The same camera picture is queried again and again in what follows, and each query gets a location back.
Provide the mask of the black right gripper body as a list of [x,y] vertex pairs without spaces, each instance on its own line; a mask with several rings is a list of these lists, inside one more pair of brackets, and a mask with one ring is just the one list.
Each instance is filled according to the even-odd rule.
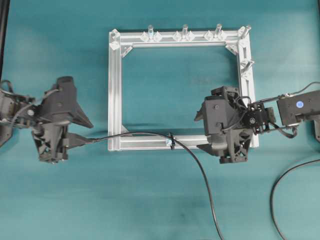
[[204,135],[208,141],[202,150],[219,157],[221,164],[246,162],[252,130],[242,123],[245,112],[238,88],[213,89],[202,103]]

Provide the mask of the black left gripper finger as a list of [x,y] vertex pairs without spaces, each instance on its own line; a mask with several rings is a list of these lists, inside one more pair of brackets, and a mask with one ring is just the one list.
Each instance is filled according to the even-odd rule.
[[76,148],[83,145],[86,145],[88,143],[88,139],[76,134],[76,133],[70,133],[68,132],[66,135],[66,147],[67,148]]
[[81,106],[77,101],[71,102],[71,122],[76,125],[80,125],[89,129],[92,129],[94,125],[91,123],[90,119],[82,110]]

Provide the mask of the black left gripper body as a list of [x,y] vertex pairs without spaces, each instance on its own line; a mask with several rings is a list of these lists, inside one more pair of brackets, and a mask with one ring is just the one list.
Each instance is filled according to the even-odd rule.
[[77,121],[74,79],[71,76],[59,77],[36,107],[35,126],[31,134],[41,162],[56,164],[68,158],[68,147],[75,139],[75,135],[68,133],[68,127]]

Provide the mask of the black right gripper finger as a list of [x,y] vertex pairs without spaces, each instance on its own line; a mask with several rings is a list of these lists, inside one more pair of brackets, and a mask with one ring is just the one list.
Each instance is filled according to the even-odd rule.
[[194,118],[194,121],[195,121],[195,122],[204,119],[204,113],[203,113],[204,110],[203,110],[203,109],[204,109],[204,107],[203,107],[203,104],[202,104],[200,110],[197,111],[196,116],[195,116],[195,118]]
[[206,152],[206,153],[212,153],[213,152],[213,149],[212,149],[212,145],[207,143],[207,144],[198,144],[196,146],[198,149]]

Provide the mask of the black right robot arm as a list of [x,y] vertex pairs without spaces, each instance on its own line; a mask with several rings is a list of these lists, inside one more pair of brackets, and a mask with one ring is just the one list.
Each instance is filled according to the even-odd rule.
[[244,103],[236,87],[222,86],[205,97],[195,121],[203,121],[206,144],[197,148],[219,157],[222,164],[248,160],[253,136],[271,128],[289,139],[297,135],[303,121],[320,119],[320,92],[303,90]]

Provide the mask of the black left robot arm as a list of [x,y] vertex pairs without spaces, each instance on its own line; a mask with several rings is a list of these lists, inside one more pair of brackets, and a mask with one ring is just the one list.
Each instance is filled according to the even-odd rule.
[[69,149],[92,144],[86,138],[68,131],[69,124],[91,129],[93,124],[77,102],[77,89],[71,76],[57,79],[44,93],[40,103],[34,97],[16,94],[6,80],[7,90],[0,90],[0,143],[5,144],[15,128],[31,129],[38,158],[56,164],[68,159]]

